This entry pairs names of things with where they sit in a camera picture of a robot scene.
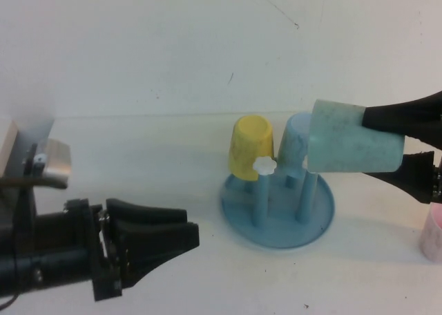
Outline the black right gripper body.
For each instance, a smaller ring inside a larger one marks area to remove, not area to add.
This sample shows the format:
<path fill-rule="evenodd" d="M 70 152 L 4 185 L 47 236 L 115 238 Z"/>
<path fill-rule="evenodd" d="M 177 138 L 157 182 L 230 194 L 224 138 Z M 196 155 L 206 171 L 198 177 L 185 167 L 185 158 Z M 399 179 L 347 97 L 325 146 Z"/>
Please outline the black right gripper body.
<path fill-rule="evenodd" d="M 433 166 L 430 202 L 442 203 L 442 160 L 437 166 Z"/>

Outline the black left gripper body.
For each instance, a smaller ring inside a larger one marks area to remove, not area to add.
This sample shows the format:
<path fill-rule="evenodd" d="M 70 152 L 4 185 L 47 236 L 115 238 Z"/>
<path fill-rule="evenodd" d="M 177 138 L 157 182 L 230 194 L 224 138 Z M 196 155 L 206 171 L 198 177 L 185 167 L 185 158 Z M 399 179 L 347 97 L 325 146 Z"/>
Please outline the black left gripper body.
<path fill-rule="evenodd" d="M 36 217 L 34 283 L 39 289 L 90 281 L 96 301 L 120 297 L 117 269 L 104 258 L 97 214 L 102 205 L 70 200 L 67 210 Z"/>

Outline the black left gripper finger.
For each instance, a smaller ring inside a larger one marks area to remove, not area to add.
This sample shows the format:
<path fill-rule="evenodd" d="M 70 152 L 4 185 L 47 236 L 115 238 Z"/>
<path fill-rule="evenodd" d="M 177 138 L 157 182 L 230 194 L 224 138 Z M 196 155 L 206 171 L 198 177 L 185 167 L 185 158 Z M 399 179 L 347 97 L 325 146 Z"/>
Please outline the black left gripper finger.
<path fill-rule="evenodd" d="M 133 287 L 160 265 L 200 246 L 199 227 L 192 222 L 139 225 L 118 221 L 115 235 L 124 288 Z"/>
<path fill-rule="evenodd" d="M 106 200 L 106 209 L 112 219 L 143 225 L 186 223 L 187 212 L 183 209 L 145 207 L 116 198 Z"/>

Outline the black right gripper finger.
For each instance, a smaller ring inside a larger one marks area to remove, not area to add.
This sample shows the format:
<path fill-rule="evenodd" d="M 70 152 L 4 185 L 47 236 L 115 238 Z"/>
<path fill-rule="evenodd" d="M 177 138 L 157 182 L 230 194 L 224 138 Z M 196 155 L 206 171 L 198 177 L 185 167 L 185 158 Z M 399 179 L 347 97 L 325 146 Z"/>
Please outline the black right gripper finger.
<path fill-rule="evenodd" d="M 405 154 L 397 170 L 366 175 L 399 188 L 420 203 L 434 199 L 434 151 Z"/>
<path fill-rule="evenodd" d="M 362 126 L 441 145 L 441 93 L 400 104 L 365 109 Z"/>

